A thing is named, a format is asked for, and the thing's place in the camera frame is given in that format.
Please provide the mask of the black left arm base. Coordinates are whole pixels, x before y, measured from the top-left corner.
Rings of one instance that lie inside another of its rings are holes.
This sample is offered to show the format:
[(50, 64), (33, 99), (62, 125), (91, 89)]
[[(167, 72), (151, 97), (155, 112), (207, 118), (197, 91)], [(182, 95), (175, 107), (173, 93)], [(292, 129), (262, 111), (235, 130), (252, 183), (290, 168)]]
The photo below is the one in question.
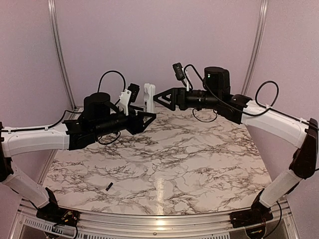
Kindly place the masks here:
[(45, 188), (48, 192), (48, 204), (42, 208), (37, 208), (36, 216), (40, 219), (54, 222), (55, 225), (67, 225), (71, 227), (77, 226), (80, 212), (77, 210), (67, 209), (58, 206), (54, 193)]

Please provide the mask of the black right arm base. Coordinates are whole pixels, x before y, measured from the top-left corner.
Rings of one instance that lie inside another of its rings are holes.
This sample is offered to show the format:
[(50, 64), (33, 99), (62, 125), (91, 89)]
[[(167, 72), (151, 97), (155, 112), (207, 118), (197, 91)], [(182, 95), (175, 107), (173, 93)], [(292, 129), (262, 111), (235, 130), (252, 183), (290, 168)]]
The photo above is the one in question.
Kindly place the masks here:
[(261, 204), (260, 195), (255, 198), (250, 209), (230, 213), (233, 228), (265, 223), (273, 218), (271, 209)]

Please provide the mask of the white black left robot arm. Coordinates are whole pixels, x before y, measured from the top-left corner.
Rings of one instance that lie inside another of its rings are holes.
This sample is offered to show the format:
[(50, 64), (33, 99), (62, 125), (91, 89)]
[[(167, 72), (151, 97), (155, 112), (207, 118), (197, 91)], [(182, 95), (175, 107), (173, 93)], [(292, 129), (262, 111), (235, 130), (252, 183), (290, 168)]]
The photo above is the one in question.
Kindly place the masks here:
[(78, 150), (94, 144), (102, 136), (144, 132), (157, 115), (129, 108), (131, 91), (124, 90), (116, 106), (110, 95), (93, 93), (84, 99), (84, 109), (77, 119), (35, 128), (0, 128), (0, 182), (31, 201), (51, 221), (63, 217), (54, 195), (37, 184), (12, 162), (12, 156), (42, 150)]

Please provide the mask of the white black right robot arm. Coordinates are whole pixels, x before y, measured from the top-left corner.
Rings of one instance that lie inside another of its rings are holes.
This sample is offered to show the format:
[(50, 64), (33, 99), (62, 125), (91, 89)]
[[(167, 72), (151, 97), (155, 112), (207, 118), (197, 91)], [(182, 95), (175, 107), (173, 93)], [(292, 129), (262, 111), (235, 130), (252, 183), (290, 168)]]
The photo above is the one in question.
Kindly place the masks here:
[(262, 190), (247, 212), (247, 219), (259, 222), (278, 199), (314, 175), (318, 157), (319, 126), (315, 119), (303, 120), (263, 106), (245, 95), (230, 93), (230, 73), (221, 67), (206, 67), (200, 76), (204, 89), (195, 90), (187, 82), (183, 88), (171, 88), (154, 95), (153, 100), (175, 111), (211, 109), (217, 115), (245, 126), (253, 126), (292, 144), (297, 150), (288, 170)]

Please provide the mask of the white air conditioner remote control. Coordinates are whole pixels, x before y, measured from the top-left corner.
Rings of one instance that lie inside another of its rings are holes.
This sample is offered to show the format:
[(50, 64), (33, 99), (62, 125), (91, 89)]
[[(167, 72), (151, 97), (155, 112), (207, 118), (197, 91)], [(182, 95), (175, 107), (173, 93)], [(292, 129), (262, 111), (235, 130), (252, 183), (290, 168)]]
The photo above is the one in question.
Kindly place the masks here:
[(156, 86), (154, 84), (144, 84), (144, 112), (155, 113), (154, 95)]

